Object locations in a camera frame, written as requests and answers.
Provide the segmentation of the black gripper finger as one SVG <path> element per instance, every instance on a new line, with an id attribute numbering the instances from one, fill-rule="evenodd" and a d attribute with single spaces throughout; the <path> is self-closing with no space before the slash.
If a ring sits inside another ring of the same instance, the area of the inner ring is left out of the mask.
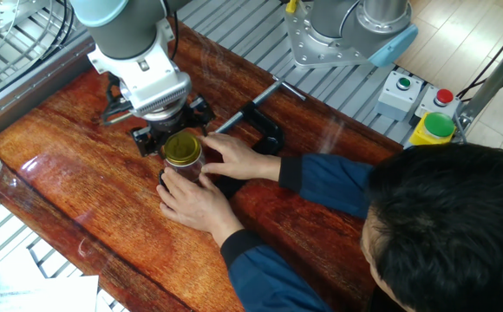
<path id="1" fill-rule="evenodd" d="M 215 119 L 215 113 L 201 94 L 189 104 L 189 110 L 188 126 L 191 128 L 206 130 L 210 122 Z"/>
<path id="2" fill-rule="evenodd" d="M 165 144 L 164 132 L 147 126 L 133 128 L 130 130 L 130 134 L 142 157 L 155 155 L 160 156 L 162 159 L 165 158 L 162 152 L 162 147 Z"/>

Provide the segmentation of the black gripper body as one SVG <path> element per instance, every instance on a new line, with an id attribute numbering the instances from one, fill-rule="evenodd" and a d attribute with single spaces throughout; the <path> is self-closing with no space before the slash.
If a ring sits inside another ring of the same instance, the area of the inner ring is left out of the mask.
<path id="1" fill-rule="evenodd" d="M 199 120 L 192 114 L 181 113 L 165 120 L 149 121 L 151 133 L 155 139 L 168 138 L 185 129 L 199 127 Z"/>

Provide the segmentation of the person's right hand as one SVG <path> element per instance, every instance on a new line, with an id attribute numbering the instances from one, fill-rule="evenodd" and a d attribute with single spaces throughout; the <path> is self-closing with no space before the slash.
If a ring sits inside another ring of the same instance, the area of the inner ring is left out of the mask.
<path id="1" fill-rule="evenodd" d="M 242 140 L 222 133 L 209 133 L 201 142 L 222 156 L 220 163 L 208 163 L 203 173 L 218 174 L 233 179 L 268 179 L 279 181 L 281 158 L 253 151 Z"/>

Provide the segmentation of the person's left hand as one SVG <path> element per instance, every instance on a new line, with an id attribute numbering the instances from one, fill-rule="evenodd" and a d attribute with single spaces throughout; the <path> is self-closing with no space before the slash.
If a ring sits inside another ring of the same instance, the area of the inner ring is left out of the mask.
<path id="1" fill-rule="evenodd" d="M 168 167 L 157 185 L 160 210 L 166 218 L 212 235 L 218 247 L 244 226 L 220 189 L 204 174 L 196 184 Z"/>

